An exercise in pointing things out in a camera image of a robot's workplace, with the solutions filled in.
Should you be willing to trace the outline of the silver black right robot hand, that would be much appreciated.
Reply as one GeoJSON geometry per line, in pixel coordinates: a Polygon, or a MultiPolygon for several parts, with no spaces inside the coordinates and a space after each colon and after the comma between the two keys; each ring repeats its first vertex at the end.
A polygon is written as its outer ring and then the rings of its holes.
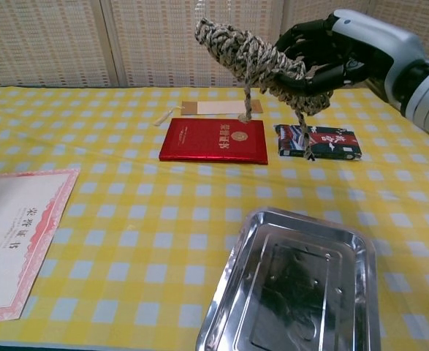
{"type": "Polygon", "coordinates": [[[425,62],[420,38],[354,10],[335,10],[325,19],[298,23],[275,44],[289,59],[301,59],[309,78],[278,73],[275,82],[295,96],[312,97],[365,83],[383,101],[400,107],[395,86],[414,62],[425,62]]]}

